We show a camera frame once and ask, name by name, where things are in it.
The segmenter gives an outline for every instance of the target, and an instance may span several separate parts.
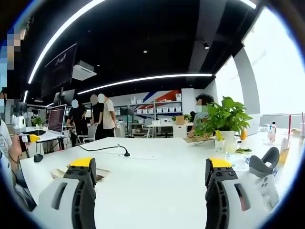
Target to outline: keyboard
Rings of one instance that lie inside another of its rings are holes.
[[[27,132],[23,132],[24,134],[27,135],[36,135],[36,136],[40,136],[43,135],[44,133],[46,133],[44,130],[33,130],[33,131],[27,131]]]

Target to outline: white t-shirt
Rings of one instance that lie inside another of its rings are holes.
[[[113,102],[108,99],[104,103],[104,112],[103,112],[103,128],[106,130],[114,129],[115,124],[111,117],[111,111],[114,111]]]
[[[8,158],[8,152],[9,148],[12,144],[9,130],[5,124],[4,121],[1,120],[1,125],[0,125],[0,147],[5,154],[6,158]]]

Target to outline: white chair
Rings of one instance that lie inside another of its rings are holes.
[[[150,128],[147,127],[147,126],[148,126],[148,125],[151,125],[151,124],[153,124],[153,119],[151,119],[151,118],[146,118],[146,119],[145,119],[145,124],[142,125],[142,130],[148,132],[148,130],[149,130]],[[153,137],[153,133],[150,133],[150,132],[149,132],[148,137],[147,137],[147,134],[145,134],[145,135],[143,136],[143,138],[145,138],[145,137],[146,137],[146,138]]]
[[[81,142],[80,137],[83,137],[82,142],[85,144],[86,141],[95,141],[95,132],[97,129],[97,125],[91,125],[88,128],[88,135],[77,135],[77,139]]]

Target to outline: tv screen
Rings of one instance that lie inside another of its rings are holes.
[[[44,67],[41,97],[59,91],[65,83],[71,83],[75,53],[76,44],[61,52]]]

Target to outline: black pants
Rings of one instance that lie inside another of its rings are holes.
[[[113,129],[104,129],[102,138],[114,137],[114,128]]]
[[[77,135],[88,135],[88,127],[85,119],[75,121],[75,127]],[[70,132],[70,134],[72,147],[74,147],[76,145],[77,136],[72,132]]]
[[[97,126],[96,128],[96,132],[95,132],[95,140],[100,140],[103,138],[104,135],[104,129],[103,129],[103,124],[100,124]]]

